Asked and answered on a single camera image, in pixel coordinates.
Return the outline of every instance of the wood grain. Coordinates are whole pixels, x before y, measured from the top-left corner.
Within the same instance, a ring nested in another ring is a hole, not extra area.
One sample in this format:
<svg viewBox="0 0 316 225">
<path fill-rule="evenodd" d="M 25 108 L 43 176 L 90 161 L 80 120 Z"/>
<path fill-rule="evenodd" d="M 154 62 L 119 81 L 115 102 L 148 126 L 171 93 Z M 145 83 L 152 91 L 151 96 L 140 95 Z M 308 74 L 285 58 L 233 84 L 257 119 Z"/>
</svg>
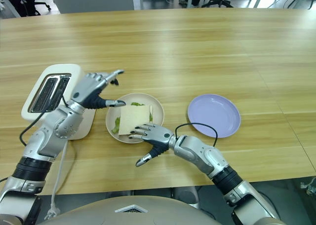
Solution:
<svg viewBox="0 0 316 225">
<path fill-rule="evenodd" d="M 41 72 L 56 63 L 76 63 L 85 72 L 125 69 L 120 86 L 106 88 L 101 96 L 151 94 L 162 103 L 164 126 L 170 129 L 187 122 L 194 97 L 222 95 L 238 107 L 242 123 L 235 135 L 219 139 L 217 146 L 243 178 L 316 174 L 304 141 L 298 140 L 291 119 L 284 115 L 315 110 L 315 98 L 308 101 L 315 92 L 315 12 L 97 12 L 8 19 L 0 27 L 0 178 L 13 172 L 24 149 L 18 141 L 27 126 L 20 116 L 24 101 Z M 63 170 L 67 179 L 59 193 L 211 183 L 171 151 L 135 168 L 150 146 L 116 141 L 106 131 L 106 113 L 98 110 L 89 135 L 71 142 Z M 213 142 L 193 127 L 181 133 Z M 55 163 L 43 194 L 51 193 L 57 171 Z"/>
</svg>

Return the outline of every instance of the purple plate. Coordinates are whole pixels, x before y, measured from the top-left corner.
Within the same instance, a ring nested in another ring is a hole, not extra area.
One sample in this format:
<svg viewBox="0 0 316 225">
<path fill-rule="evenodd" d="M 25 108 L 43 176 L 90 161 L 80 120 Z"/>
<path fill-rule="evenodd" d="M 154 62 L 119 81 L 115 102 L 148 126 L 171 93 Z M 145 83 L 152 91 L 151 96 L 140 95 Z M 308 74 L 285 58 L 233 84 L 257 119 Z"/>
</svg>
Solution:
<svg viewBox="0 0 316 225">
<path fill-rule="evenodd" d="M 228 137 L 240 127 L 240 114 L 228 99 L 215 94 L 199 95 L 188 108 L 191 123 L 202 123 L 216 129 L 218 137 Z M 202 134 L 215 137 L 215 132 L 203 125 L 193 125 Z"/>
</svg>

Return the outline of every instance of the table surface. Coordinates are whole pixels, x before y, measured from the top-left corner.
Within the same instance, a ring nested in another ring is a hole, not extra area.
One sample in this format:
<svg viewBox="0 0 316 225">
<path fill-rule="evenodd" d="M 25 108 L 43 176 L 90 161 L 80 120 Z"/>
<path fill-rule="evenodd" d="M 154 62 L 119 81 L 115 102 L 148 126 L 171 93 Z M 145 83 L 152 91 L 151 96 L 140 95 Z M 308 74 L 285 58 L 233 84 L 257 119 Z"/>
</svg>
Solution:
<svg viewBox="0 0 316 225">
<path fill-rule="evenodd" d="M 188 121 L 194 97 L 222 95 L 237 106 L 242 122 L 217 147 L 244 179 L 316 174 L 314 11 L 97 12 L 7 19 L 0 28 L 0 178 L 12 174 L 24 149 L 18 139 L 28 125 L 20 116 L 24 101 L 42 71 L 57 63 L 76 63 L 85 72 L 125 69 L 120 86 L 101 96 L 151 94 L 170 129 Z M 172 151 L 136 168 L 150 145 L 116 141 L 106 130 L 106 114 L 97 110 L 89 135 L 70 142 L 59 193 L 211 184 Z M 213 143 L 193 127 L 181 133 Z M 57 171 L 54 163 L 43 194 L 51 193 Z"/>
</svg>

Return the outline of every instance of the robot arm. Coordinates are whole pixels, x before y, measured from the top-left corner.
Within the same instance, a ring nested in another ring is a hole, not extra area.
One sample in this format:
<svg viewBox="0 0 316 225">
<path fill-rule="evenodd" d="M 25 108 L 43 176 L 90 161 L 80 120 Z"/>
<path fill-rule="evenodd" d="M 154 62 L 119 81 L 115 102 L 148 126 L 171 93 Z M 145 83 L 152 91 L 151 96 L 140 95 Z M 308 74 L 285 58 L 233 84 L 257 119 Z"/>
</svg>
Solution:
<svg viewBox="0 0 316 225">
<path fill-rule="evenodd" d="M 150 123 L 136 127 L 135 133 L 130 137 L 140 138 L 154 146 L 138 160 L 136 166 L 145 164 L 171 148 L 175 155 L 195 164 L 205 173 L 223 193 L 226 202 L 235 206 L 232 213 L 235 224 L 284 224 L 274 208 L 231 168 L 217 148 L 206 145 L 194 136 L 182 135 L 176 138 L 170 130 Z"/>
<path fill-rule="evenodd" d="M 87 74 L 75 87 L 67 105 L 48 113 L 29 139 L 23 156 L 0 192 L 0 224 L 34 224 L 40 211 L 40 193 L 50 166 L 78 129 L 85 108 L 124 106 L 120 100 L 105 100 L 99 94 L 109 84 L 118 85 L 117 70 L 110 74 Z"/>
</svg>

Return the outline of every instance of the robotic hand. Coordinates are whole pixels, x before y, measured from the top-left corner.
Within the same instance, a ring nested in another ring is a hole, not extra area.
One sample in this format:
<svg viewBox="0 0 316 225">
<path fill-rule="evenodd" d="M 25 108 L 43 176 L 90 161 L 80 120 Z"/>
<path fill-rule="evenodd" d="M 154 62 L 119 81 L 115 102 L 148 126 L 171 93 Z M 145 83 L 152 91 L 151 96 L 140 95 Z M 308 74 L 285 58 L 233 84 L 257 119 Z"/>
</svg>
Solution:
<svg viewBox="0 0 316 225">
<path fill-rule="evenodd" d="M 110 74 L 88 73 L 73 90 L 72 101 L 87 109 L 124 106 L 125 102 L 122 100 L 104 100 L 99 96 L 109 83 L 118 86 L 116 76 L 123 72 L 123 70 L 116 70 Z"/>
<path fill-rule="evenodd" d="M 171 148 L 174 154 L 195 164 L 223 193 L 224 199 L 235 206 L 232 218 L 237 225 L 284 225 L 274 208 L 247 181 L 231 168 L 222 153 L 194 136 L 179 138 L 162 126 L 152 123 L 137 126 L 130 138 L 138 138 L 153 145 L 152 150 L 139 159 L 141 166 Z"/>
<path fill-rule="evenodd" d="M 121 100 L 102 99 L 99 94 L 123 70 L 112 73 L 87 74 L 74 88 L 66 105 L 48 113 L 44 123 L 30 137 L 20 162 L 0 192 L 0 224 L 34 224 L 39 210 L 40 193 L 50 166 L 63 150 L 67 140 L 77 131 L 85 108 L 124 106 Z"/>
</svg>

